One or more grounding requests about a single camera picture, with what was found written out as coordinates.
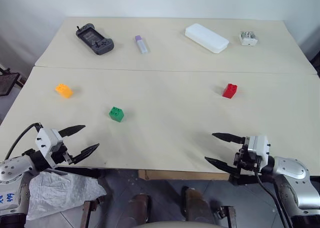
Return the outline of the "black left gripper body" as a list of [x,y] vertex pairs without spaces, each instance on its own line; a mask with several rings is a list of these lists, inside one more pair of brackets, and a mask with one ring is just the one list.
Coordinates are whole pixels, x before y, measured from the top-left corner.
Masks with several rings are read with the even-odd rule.
[[63,162],[67,162],[69,165],[76,164],[75,158],[68,153],[68,149],[63,143],[52,153],[51,158],[56,165]]

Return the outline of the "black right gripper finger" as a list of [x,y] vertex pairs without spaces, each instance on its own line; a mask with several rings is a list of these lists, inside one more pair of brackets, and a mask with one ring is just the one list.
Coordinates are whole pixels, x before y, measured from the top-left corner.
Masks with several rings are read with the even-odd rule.
[[221,133],[221,132],[216,132],[212,133],[212,135],[222,141],[228,142],[228,143],[236,143],[236,144],[245,144],[246,138],[245,137],[240,137],[237,135],[233,135],[230,133]]
[[210,158],[210,157],[204,157],[204,159],[209,162],[211,165],[216,167],[219,170],[222,170],[232,176],[240,176],[241,175],[241,170],[237,167],[231,167],[229,166],[226,162],[223,162],[218,159]]

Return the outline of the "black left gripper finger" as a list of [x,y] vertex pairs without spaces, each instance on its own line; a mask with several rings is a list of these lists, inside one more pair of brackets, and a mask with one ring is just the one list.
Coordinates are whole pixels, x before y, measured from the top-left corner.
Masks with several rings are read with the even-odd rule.
[[91,145],[85,149],[83,149],[80,154],[76,155],[75,157],[71,158],[73,164],[78,164],[79,162],[83,161],[84,159],[88,158],[98,147],[99,143]]
[[69,137],[69,136],[76,134],[77,132],[79,132],[80,130],[82,130],[85,127],[86,127],[85,125],[74,125],[74,126],[64,128],[64,129],[60,130],[58,133],[62,138]]

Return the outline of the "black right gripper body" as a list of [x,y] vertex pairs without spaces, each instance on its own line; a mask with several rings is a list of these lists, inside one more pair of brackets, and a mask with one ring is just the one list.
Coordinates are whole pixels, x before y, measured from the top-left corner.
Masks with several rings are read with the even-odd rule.
[[239,137],[237,144],[241,144],[241,149],[235,154],[233,165],[238,169],[246,171],[258,171],[260,168],[260,157],[257,155],[255,144],[256,136]]

